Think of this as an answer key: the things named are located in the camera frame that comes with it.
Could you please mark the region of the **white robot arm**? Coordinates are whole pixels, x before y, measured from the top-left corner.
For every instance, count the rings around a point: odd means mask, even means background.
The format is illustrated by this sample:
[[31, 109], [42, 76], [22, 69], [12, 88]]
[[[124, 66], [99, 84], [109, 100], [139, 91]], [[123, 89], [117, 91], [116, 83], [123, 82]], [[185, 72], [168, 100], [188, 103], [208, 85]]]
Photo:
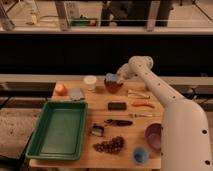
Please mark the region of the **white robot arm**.
[[164, 107], [161, 171], [213, 171], [206, 113], [151, 71], [150, 56], [133, 56], [117, 73], [121, 82], [138, 76]]

